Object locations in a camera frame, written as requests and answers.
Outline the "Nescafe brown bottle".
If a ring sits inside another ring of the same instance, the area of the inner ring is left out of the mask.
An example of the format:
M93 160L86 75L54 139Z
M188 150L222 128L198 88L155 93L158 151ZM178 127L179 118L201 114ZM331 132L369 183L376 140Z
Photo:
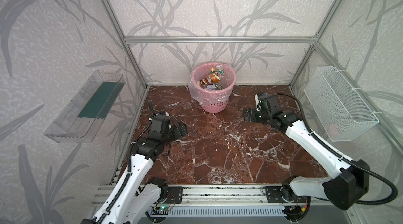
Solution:
M206 88L208 85L214 84L222 80L222 76L220 72L214 72L206 76L205 78L199 80L197 84L201 88Z

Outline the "clear bottle bird label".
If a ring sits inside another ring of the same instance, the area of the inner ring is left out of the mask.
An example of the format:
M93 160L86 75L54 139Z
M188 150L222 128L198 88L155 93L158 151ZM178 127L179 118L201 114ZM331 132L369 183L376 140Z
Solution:
M222 64L218 64L216 66L216 70L220 76L220 81L217 82L217 86L219 87L220 90L223 90L228 87L228 80L224 70L224 66Z

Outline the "crushed clear bottle blue label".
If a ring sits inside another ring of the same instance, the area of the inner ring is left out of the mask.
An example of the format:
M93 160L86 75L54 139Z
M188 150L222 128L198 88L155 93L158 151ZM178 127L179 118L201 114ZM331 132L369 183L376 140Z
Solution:
M211 90L211 91L219 91L219 90L222 90L222 85L220 82L214 82L214 83L208 84L205 89Z

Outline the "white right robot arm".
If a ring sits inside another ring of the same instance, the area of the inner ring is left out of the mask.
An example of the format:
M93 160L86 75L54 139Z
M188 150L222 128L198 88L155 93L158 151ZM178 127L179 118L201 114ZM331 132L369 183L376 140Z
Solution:
M384 205L398 196L396 185L370 170L363 160L355 161L334 148L316 132L307 120L301 102L295 98L300 112L283 110L277 97L279 94L258 93L256 106L244 111L244 120L251 123L270 125L298 143L327 172L326 177L308 178L294 176L282 183L282 197L291 202L296 197L314 197L327 200L342 210L352 205ZM369 178L373 177L390 188L390 194L378 200L362 200L369 191Z

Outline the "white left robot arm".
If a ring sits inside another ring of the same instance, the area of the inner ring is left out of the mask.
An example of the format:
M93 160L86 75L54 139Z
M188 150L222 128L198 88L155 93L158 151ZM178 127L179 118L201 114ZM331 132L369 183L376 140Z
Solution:
M169 189L167 181L151 178L144 187L141 183L164 148L187 135L187 126L182 121L172 120L168 113L155 113L148 101L151 119L129 147L127 167L112 193L101 208L83 224L136 224L143 215L150 217L152 207L167 211L168 204L180 203L182 189Z

